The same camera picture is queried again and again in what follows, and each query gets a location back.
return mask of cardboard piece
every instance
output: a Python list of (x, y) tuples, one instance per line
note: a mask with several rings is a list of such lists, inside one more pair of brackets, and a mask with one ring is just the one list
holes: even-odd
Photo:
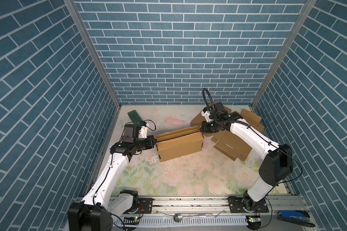
[[(226, 111), (228, 113), (231, 113), (231, 109), (226, 108)], [(240, 113), (240, 115), (257, 131), (263, 132), (264, 126), (260, 124), (261, 117), (256, 115), (255, 113), (248, 111), (246, 109), (243, 109)], [(200, 125), (202, 124), (202, 121), (205, 121), (204, 117), (199, 113), (191, 122), (190, 125)], [(240, 137), (237, 135), (229, 132), (229, 131), (220, 131), (217, 133), (207, 133), (203, 134), (206, 136), (211, 136), (212, 141), (216, 143), (214, 148), (221, 151), (224, 155), (229, 157), (232, 160), (236, 160), (236, 158), (239, 158), (243, 161), (245, 161), (252, 150), (252, 148), (243, 141)]]
[(155, 136), (161, 162), (202, 150), (204, 138), (200, 126), (187, 127)]

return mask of metal ladle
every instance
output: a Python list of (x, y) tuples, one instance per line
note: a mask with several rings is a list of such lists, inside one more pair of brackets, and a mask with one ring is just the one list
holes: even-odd
[(196, 215), (189, 215), (189, 216), (183, 216), (181, 213), (175, 213), (175, 215), (173, 216), (173, 220), (175, 222), (181, 222), (184, 218), (190, 218), (190, 217), (206, 217), (205, 213), (200, 213), (200, 214), (196, 214)]

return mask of blue brick wall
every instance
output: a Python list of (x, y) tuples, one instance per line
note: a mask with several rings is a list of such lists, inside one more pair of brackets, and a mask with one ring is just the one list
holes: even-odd
[(303, 164), (293, 187), (319, 229), (347, 230), (347, 0), (317, 1), (256, 111)]
[(304, 2), (76, 1), (122, 104), (250, 104)]
[(0, 0), (0, 231), (65, 227), (114, 112), (62, 0)]

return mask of floral table surface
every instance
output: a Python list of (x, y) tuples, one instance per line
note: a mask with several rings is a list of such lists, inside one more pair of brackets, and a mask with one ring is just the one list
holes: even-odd
[[(229, 106), (240, 111), (248, 106)], [(136, 109), (141, 118), (152, 119), (157, 135), (190, 126), (203, 106), (123, 106), (113, 131), (110, 145), (115, 143), (130, 119), (127, 112)], [(139, 195), (211, 195), (243, 194), (258, 178), (261, 158), (253, 150), (244, 161), (231, 160), (213, 146), (211, 137), (205, 137), (202, 151), (160, 162), (156, 148), (133, 156), (117, 181), (112, 196), (123, 189), (137, 190)], [(286, 193), (283, 184), (271, 193)]]

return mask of brown cardboard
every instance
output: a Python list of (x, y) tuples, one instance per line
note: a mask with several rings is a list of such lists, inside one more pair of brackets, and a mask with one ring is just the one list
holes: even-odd
[(202, 150), (200, 126), (188, 127), (157, 135), (157, 150), (161, 162)]
[[(231, 109), (226, 107), (225, 109), (228, 113), (231, 113)], [(246, 109), (243, 109), (239, 114), (257, 131), (262, 132), (264, 130), (264, 126), (260, 124), (260, 121), (262, 119), (260, 116)], [(201, 115), (201, 113), (199, 113), (199, 115), (197, 115), (190, 122), (190, 125), (200, 125), (202, 124), (202, 121), (205, 121), (205, 118)], [(252, 148), (245, 141), (243, 141), (240, 137), (229, 131), (220, 131), (214, 134), (207, 133), (203, 135), (213, 135), (211, 140), (216, 143), (214, 148), (221, 151), (224, 155), (226, 155), (232, 160), (236, 160), (236, 158), (239, 158), (245, 161), (250, 151), (252, 150)]]

